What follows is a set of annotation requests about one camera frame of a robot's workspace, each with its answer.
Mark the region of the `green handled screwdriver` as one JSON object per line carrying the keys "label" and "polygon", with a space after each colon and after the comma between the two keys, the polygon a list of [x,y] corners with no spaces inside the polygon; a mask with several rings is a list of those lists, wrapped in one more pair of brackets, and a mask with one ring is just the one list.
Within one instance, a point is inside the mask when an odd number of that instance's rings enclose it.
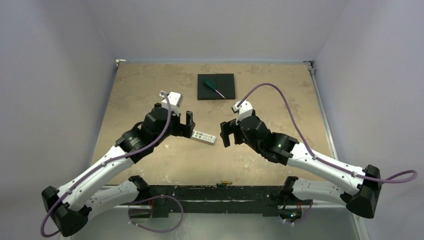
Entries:
{"label": "green handled screwdriver", "polygon": [[203,84],[207,87],[207,88],[209,88],[209,89],[211,89],[212,91],[215,91],[218,95],[220,95],[223,99],[226,99],[226,97],[221,93],[221,92],[219,92],[218,90],[217,90],[217,87],[212,83],[212,82],[210,82],[209,80],[206,80],[206,79],[204,79],[203,81]]}

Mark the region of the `aluminium frame rail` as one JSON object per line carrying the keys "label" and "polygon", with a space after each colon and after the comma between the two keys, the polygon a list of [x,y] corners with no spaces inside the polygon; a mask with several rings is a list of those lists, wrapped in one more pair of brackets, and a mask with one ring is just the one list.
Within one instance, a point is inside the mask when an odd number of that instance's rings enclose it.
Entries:
{"label": "aluminium frame rail", "polygon": [[328,145],[330,147],[331,155],[336,160],[338,160],[339,158],[338,158],[337,150],[335,148],[332,132],[331,132],[331,129],[330,129],[330,126],[329,126],[329,122],[328,122],[327,115],[326,115],[326,112],[325,112],[325,109],[324,109],[321,94],[319,92],[318,84],[317,84],[317,81],[316,81],[316,78],[315,78],[315,73],[316,73],[317,69],[314,67],[314,61],[313,60],[312,61],[304,61],[303,63],[306,65],[306,67],[309,71],[310,77],[311,77],[311,81],[312,81],[313,88],[314,88],[314,91],[315,91],[315,94],[316,94],[317,102],[318,102],[318,105],[319,105],[319,108],[320,108],[322,121],[323,121],[323,124],[324,124],[324,127],[325,127],[327,142],[328,142]]}

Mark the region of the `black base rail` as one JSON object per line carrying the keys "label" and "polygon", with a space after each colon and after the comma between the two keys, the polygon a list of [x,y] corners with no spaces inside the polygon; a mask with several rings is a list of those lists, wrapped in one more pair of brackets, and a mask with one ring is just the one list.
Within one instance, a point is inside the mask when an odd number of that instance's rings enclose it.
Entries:
{"label": "black base rail", "polygon": [[151,185],[139,200],[153,203],[152,216],[166,218],[170,213],[279,215],[279,206],[288,203],[281,186]]}

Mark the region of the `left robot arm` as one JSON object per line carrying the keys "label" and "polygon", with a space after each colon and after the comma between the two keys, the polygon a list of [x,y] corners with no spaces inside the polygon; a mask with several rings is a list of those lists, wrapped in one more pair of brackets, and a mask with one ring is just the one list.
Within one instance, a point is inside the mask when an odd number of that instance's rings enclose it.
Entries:
{"label": "left robot arm", "polygon": [[156,103],[144,120],[124,132],[95,164],[70,182],[60,187],[48,186],[41,192],[47,212],[41,223],[41,235],[45,238],[55,236],[55,233],[45,232],[48,219],[56,225],[57,234],[69,237],[93,217],[115,206],[146,203],[153,207],[159,199],[167,199],[162,193],[153,195],[150,185],[139,175],[106,190],[102,187],[153,153],[167,137],[191,138],[195,125],[191,111],[186,112],[186,122],[181,123],[178,105]]}

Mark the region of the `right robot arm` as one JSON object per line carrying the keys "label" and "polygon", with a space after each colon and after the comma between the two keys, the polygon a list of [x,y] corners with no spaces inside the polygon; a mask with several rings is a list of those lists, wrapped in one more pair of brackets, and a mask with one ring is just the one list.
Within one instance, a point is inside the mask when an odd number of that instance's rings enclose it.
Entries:
{"label": "right robot arm", "polygon": [[242,121],[233,119],[220,124],[220,137],[224,147],[230,146],[229,136],[236,145],[246,144],[267,161],[298,168],[312,173],[322,181],[310,181],[289,176],[280,191],[288,204],[300,200],[319,200],[345,206],[351,213],[372,219],[382,185],[380,169],[373,165],[349,165],[319,152],[308,152],[296,138],[284,133],[271,132],[257,116]]}

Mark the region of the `black foam pad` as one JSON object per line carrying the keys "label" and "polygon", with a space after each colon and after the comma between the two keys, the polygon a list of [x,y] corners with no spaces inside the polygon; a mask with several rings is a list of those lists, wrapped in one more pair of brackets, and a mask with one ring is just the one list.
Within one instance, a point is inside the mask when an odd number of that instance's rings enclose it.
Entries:
{"label": "black foam pad", "polygon": [[[215,91],[203,84],[203,80],[212,82],[217,90],[225,96],[222,98]],[[212,73],[197,75],[197,100],[235,100],[235,75],[233,73]]]}

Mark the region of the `white remote control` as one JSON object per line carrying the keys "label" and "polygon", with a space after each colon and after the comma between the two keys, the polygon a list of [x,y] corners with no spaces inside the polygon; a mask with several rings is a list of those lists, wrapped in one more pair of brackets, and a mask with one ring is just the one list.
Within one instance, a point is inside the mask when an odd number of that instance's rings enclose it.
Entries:
{"label": "white remote control", "polygon": [[216,142],[216,136],[196,130],[193,131],[191,138],[211,145],[214,145]]}

